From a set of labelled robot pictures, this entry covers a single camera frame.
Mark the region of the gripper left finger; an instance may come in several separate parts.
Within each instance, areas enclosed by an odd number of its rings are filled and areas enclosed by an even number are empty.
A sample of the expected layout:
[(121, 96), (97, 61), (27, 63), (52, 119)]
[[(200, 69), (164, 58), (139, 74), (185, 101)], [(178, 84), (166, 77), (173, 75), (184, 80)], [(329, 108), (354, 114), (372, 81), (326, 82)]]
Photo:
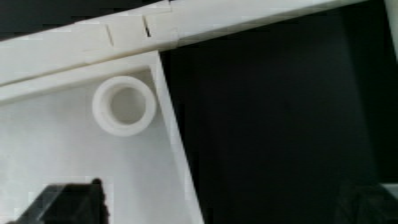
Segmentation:
[(100, 179), (49, 185), (15, 224), (109, 224), (105, 199)]

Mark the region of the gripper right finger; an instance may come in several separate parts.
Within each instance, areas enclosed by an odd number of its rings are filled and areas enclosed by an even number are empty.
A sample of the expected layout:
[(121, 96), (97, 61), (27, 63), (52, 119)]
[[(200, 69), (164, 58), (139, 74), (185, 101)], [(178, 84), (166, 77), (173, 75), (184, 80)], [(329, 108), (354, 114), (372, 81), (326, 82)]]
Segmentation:
[(381, 184), (342, 184), (335, 224), (398, 224), (398, 197)]

